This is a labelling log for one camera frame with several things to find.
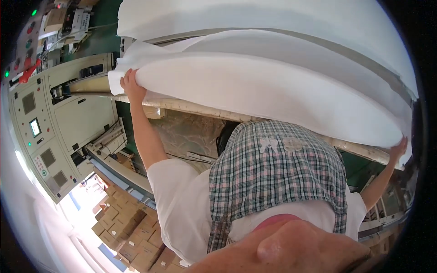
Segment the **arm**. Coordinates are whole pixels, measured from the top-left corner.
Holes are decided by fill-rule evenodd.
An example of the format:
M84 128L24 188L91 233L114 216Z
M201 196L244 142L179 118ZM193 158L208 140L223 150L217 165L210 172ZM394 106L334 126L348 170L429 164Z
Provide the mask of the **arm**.
M403 138L399 145L390 149L390 160L388 161L385 169L362 193L360 193L361 198L363 198L364 204L366 205L367 211L375 206L384 193L388 185L388 181L395 170L396 163L399 161L399 158L405 154L407 144L407 138Z
M147 90L136 84L135 75L137 70L129 69L124 78L120 79L120 85L128 95L131 104L135 144L147 171L151 165L166 160L168 157L161 138L152 128L142 108L142 101Z

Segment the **plaid apron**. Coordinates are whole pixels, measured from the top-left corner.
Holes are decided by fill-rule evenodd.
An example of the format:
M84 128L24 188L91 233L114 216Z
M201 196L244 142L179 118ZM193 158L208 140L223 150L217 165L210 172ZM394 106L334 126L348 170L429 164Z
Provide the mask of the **plaid apron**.
M336 148L280 121L238 125L209 174L208 253L226 246L232 221L289 202L324 200L346 232L346 171Z

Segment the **ventilation grille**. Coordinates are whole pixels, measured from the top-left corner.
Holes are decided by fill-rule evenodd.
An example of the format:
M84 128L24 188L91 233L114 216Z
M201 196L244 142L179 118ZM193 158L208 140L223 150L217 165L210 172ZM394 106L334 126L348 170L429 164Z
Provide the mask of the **ventilation grille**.
M50 149L47 149L45 152L41 154L41 159L44 162L46 168L50 167L56 161Z
M59 173L55 174L53 176L53 179L55 180L56 184L58 184L58 186L60 188L62 188L62 186L65 185L65 183L67 183L67 179L65 178L65 175L62 171L60 171Z
M30 113L33 109L35 109L35 98L33 97L33 92L26 95L23 98L23 109L24 109L24 114L27 115L28 113Z

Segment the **white t-shirt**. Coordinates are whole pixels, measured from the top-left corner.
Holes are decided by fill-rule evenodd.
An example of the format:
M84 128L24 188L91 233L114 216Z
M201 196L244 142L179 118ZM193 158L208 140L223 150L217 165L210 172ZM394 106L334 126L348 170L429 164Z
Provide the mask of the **white t-shirt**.
M206 256L211 232L209 210L209 170L198 174L188 163L167 159L155 163L147 171L155 195L161 236L164 244L191 265ZM358 240L358 229L366 215L359 193L346 190L346 235ZM332 232L335 214L322 200L309 200L278 205L247 215L232 222L229 237L239 241L262 221L277 214L293 214L302 220Z

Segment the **white foam sheet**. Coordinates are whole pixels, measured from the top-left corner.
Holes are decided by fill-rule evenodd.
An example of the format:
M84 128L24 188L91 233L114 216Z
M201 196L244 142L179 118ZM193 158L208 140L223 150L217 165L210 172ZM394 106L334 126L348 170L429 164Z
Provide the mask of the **white foam sheet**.
M112 93L123 92L119 79L131 67L141 68L138 83L154 91L146 99L162 94L381 147L411 135L411 110L385 81L339 54L286 35L226 31L165 48L136 41L109 73ZM401 163L410 156L409 147Z
M140 41L213 28L275 28L355 50L398 74L418 97L413 66L376 0L124 0L118 36Z

